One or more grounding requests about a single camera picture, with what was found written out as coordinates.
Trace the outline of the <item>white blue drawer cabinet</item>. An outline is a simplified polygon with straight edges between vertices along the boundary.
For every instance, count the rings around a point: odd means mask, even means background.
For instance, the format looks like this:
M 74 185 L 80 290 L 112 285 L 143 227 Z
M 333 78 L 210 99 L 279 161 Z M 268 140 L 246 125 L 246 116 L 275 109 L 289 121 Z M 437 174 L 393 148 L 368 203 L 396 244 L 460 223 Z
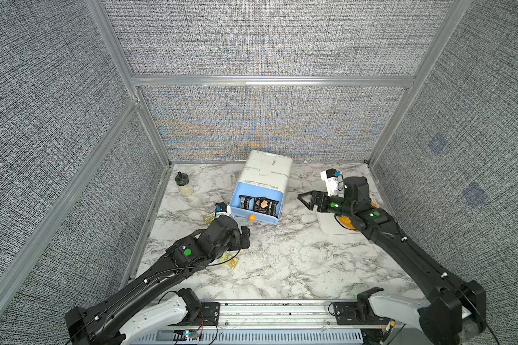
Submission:
M 242 218 L 256 216 L 256 221 L 276 225 L 281 218 L 281 209 L 289 185 L 293 160 L 290 157 L 269 152 L 253 150 L 248 155 L 244 168 L 240 172 L 233 196 L 229 202 L 231 215 Z M 255 198 L 265 197 L 278 201 L 277 216 L 256 213 L 240 208 L 240 195 Z

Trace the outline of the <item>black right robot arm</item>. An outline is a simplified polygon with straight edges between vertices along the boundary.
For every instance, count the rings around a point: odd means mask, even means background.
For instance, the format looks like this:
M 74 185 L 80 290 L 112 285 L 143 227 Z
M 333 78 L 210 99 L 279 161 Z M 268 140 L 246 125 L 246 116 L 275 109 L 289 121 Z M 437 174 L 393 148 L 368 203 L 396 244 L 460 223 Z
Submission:
M 410 239 L 394 217 L 375 207 L 366 178 L 348 177 L 341 184 L 342 195 L 309 191 L 298 199 L 309 210 L 348 218 L 352 228 L 383 249 L 424 295 L 406 298 L 373 287 L 357 296 L 353 314 L 358 323 L 394 320 L 419 329 L 433 344 L 463 344 L 489 329 L 481 285 L 447 270 Z

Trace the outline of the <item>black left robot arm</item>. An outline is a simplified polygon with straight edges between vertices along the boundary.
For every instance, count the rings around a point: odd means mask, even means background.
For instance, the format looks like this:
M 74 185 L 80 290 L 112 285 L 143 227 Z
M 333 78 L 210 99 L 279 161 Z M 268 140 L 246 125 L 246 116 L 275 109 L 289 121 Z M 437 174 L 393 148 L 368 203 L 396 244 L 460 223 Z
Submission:
M 190 288 L 159 302 L 158 296 L 194 273 L 220 264 L 224 253 L 250 246 L 250 229 L 226 215 L 175 241 L 131 283 L 89 308 L 75 307 L 65 315 L 68 344 L 131 344 L 164 326 L 197 319 L 201 302 Z

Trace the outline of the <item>black cookie packet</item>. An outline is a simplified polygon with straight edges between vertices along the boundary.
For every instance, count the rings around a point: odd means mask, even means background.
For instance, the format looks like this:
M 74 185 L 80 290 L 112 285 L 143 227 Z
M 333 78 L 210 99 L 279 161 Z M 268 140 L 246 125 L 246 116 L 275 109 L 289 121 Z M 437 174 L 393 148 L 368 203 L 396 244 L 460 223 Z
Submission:
M 278 207 L 279 202 L 271 199 L 266 199 L 267 203 L 267 214 L 269 216 L 277 216 L 276 209 Z
M 256 213 L 267 214 L 269 211 L 270 201 L 265 197 L 255 198 L 253 211 Z
M 240 195 L 240 208 L 244 210 L 251 210 L 253 206 L 253 197 L 249 195 Z

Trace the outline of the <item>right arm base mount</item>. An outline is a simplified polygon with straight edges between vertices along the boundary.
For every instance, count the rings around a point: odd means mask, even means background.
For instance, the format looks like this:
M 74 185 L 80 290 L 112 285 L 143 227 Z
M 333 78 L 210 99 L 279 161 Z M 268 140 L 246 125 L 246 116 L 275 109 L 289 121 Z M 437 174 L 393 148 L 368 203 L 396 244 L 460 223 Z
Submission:
M 327 311 L 335 317 L 338 326 L 357 326 L 361 329 L 381 329 L 382 332 L 386 332 L 394 326 L 394 322 L 377 316 L 369 302 L 369 298 L 379 292 L 384 292 L 384 289 L 373 287 L 358 293 L 355 300 L 331 302 Z

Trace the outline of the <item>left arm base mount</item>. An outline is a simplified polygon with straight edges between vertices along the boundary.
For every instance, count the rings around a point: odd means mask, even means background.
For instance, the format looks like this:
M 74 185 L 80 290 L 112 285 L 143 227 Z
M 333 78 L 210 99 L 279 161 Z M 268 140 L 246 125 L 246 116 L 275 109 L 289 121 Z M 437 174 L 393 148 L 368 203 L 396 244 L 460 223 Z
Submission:
M 214 326 L 219 323 L 220 303 L 199 300 L 190 288 L 179 290 L 177 296 L 182 298 L 186 312 L 179 326 Z

